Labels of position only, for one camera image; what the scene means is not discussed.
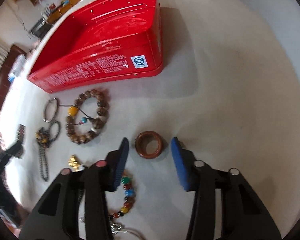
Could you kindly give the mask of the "gold pendant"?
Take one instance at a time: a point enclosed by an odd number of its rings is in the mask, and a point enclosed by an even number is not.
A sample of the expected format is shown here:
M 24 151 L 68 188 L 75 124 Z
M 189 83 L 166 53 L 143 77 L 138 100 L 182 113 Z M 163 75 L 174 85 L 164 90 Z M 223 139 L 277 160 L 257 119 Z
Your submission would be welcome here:
M 85 169 L 85 165 L 83 165 L 75 155 L 71 155 L 68 161 L 68 165 L 75 171 L 83 171 Z

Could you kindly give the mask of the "silver bangle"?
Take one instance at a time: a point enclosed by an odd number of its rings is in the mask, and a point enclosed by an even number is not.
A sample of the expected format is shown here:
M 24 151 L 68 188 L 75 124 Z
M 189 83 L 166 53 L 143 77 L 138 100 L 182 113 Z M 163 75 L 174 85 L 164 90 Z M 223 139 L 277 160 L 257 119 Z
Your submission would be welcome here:
M 43 121 L 50 123 L 52 122 L 58 112 L 58 100 L 56 98 L 50 98 L 47 100 L 43 110 Z

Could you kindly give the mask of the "black office chair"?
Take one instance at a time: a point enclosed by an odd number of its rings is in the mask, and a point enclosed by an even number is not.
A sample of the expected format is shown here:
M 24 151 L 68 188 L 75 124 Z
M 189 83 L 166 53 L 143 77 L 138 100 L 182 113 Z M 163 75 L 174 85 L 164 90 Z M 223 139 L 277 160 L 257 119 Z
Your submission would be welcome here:
M 52 24 L 45 18 L 41 18 L 30 30 L 30 33 L 36 38 L 42 40 L 47 32 L 52 28 Z

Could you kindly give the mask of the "red tin box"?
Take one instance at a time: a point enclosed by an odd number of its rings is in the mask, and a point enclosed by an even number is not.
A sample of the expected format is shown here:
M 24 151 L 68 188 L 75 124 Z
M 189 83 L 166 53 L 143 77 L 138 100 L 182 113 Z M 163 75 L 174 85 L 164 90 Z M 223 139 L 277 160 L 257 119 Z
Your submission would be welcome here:
M 27 78 L 55 93 L 162 69 L 159 0 L 95 0 L 53 28 Z

